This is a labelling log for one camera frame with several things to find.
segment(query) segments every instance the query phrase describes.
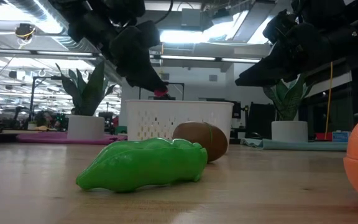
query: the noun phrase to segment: green toy pickle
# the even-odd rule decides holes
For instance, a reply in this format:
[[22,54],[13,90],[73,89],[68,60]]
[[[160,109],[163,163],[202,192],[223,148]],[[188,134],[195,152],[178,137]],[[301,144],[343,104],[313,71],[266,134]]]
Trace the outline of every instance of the green toy pickle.
[[120,141],[106,146],[76,184],[84,190],[131,192],[145,185],[197,182],[206,163],[206,149],[187,140]]

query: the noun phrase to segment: white plastic basket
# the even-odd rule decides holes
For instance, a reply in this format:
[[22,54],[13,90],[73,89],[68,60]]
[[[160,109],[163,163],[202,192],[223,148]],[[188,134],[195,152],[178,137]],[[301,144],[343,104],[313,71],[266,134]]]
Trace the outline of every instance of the white plastic basket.
[[171,139],[175,128],[187,121],[207,122],[230,139],[232,103],[204,101],[127,100],[128,140]]

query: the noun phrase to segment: wooden tabletop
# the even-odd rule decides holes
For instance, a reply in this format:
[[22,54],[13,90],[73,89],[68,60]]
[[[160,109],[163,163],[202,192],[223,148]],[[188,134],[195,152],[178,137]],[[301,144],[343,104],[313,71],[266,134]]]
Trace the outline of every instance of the wooden tabletop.
[[102,146],[0,144],[0,223],[358,223],[343,152],[231,146],[198,183],[82,191]]

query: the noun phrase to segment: ceiling pipe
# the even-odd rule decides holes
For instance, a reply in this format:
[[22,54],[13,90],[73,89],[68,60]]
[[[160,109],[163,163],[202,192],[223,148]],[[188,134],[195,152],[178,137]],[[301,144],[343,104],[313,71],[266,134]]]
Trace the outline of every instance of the ceiling pipe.
[[[49,3],[48,0],[4,0],[7,4],[12,5],[24,13],[30,14],[36,19],[35,25],[46,33],[51,33],[50,27],[57,27],[55,31],[57,36],[52,37],[59,44],[64,46],[67,50],[75,52],[99,52],[88,40],[83,39],[76,43],[69,36],[60,36],[62,31],[68,29],[67,21],[60,15],[60,13]],[[98,62],[89,61],[96,66]],[[121,77],[116,73],[114,66],[110,62],[106,62],[106,71],[104,74],[108,79],[118,84],[121,84]]]

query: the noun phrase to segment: teal cloth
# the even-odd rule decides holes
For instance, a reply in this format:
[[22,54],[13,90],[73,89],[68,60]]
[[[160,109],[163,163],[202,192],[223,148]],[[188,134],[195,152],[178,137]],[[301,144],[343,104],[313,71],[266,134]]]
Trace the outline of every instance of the teal cloth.
[[298,151],[341,151],[345,152],[347,142],[280,142],[269,139],[241,139],[242,145],[258,149]]

